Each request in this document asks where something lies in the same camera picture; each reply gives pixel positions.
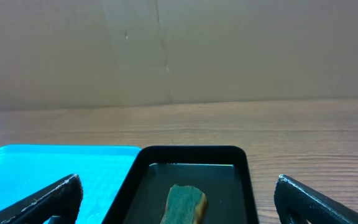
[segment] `cardboard wall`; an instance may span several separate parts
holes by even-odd
[[[0,110],[358,96],[358,1],[0,0]]]

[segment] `sponge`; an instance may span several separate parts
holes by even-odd
[[[160,224],[199,224],[208,202],[205,194],[193,186],[171,187]]]

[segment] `wood grain surface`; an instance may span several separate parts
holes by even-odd
[[[358,99],[0,112],[0,146],[228,144],[245,150],[261,223],[287,174],[358,212]]]

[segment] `black tray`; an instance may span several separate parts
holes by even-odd
[[[150,146],[138,154],[103,223],[159,224],[171,186],[203,191],[202,223],[259,223],[245,152],[235,146]]]

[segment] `cyan plastic tray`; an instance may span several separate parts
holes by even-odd
[[[76,223],[101,223],[139,151],[135,146],[0,147],[0,210],[78,174],[84,197]]]

